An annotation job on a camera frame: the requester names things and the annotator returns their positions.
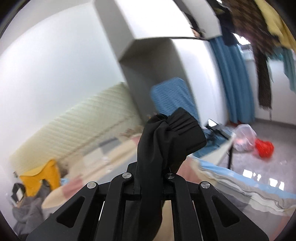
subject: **yellow cloth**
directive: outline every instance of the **yellow cloth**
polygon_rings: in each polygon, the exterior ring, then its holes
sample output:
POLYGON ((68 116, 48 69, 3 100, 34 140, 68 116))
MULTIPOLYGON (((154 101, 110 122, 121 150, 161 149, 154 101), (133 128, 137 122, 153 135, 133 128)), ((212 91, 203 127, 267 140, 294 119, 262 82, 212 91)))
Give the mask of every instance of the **yellow cloth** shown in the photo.
POLYGON ((279 41, 283 47, 293 49, 296 53, 296 41, 277 11, 265 0, 255 0, 255 2, 262 12, 268 31, 272 35, 279 37, 279 41))
POLYGON ((55 160, 50 160, 46 164, 34 168, 20 175, 27 196, 35 196, 41 186, 41 180, 48 181, 51 190, 60 186, 60 173, 55 160))

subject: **white plastic bag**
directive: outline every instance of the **white plastic bag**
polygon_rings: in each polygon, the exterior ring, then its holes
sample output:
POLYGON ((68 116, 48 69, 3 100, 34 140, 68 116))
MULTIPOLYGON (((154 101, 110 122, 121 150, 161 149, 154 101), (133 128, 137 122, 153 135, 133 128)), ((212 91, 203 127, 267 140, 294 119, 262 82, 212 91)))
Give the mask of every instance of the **white plastic bag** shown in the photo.
POLYGON ((234 130, 236 137, 233 147, 238 151, 250 151, 255 147, 256 132, 248 124, 241 124, 234 130))

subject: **silver bolt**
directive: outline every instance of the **silver bolt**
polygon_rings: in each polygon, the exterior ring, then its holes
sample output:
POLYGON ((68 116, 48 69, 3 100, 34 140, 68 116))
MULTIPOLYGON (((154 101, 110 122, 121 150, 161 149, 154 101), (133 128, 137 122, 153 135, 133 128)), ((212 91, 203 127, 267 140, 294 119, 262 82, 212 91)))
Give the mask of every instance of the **silver bolt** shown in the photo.
POLYGON ((175 174, 169 172, 169 173, 167 173, 167 174, 165 175, 165 177, 166 177, 167 179, 173 179, 173 178, 175 178, 175 174))
POLYGON ((211 185, 208 182, 202 182, 202 188, 209 188, 211 185))
POLYGON ((86 186, 87 186, 89 189, 92 189, 92 188, 96 187, 96 183, 95 183, 95 182, 89 182, 86 186))
POLYGON ((131 174, 129 172, 125 172, 122 174, 122 177, 127 179, 131 177, 131 174))

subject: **curtain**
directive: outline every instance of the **curtain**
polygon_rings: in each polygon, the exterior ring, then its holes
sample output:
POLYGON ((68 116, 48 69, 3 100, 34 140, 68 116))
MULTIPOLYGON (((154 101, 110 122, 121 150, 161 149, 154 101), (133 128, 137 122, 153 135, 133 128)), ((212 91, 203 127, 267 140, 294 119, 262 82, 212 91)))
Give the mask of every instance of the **curtain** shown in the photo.
POLYGON ((226 46, 222 37, 216 37, 209 41, 220 68, 229 120, 233 123, 254 121, 253 92, 239 46, 226 46))

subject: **quilted headboard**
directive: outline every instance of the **quilted headboard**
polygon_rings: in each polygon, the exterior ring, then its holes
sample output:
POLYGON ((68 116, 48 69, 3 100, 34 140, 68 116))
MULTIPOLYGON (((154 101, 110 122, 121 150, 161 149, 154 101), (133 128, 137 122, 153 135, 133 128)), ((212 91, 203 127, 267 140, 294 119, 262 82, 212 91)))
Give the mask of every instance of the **quilted headboard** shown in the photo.
POLYGON ((83 149, 141 124, 128 88, 120 83, 42 127, 11 155, 10 161, 18 175, 50 159, 66 167, 83 149))

